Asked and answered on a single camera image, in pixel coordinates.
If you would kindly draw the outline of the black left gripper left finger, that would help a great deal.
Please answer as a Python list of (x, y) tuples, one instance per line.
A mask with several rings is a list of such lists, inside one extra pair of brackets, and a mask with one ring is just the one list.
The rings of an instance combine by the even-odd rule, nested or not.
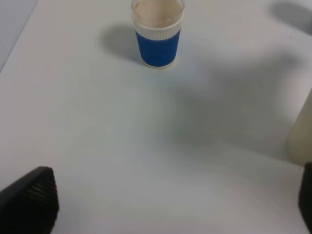
[(0, 192), (2, 234), (50, 234), (59, 212), (54, 171), (37, 167)]

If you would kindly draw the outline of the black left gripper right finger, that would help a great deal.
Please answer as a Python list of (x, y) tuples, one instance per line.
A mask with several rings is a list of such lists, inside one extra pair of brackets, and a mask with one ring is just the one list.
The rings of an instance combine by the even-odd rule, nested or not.
[(304, 167), (301, 186), (298, 196), (298, 207), (303, 221), (312, 233), (312, 163), (309, 162)]

